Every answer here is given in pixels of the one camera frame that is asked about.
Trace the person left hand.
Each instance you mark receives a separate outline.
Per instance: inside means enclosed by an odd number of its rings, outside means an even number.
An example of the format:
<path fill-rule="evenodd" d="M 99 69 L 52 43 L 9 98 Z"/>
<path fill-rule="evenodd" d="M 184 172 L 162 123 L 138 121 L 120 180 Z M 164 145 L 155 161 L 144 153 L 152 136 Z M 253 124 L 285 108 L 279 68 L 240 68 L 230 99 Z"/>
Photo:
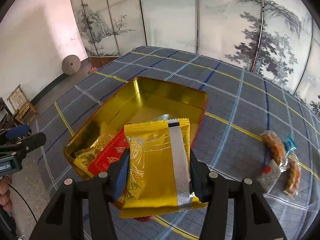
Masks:
<path fill-rule="evenodd" d="M 0 182 L 0 205 L 7 212 L 12 211 L 9 186 L 12 184 L 11 176 L 4 176 Z"/>

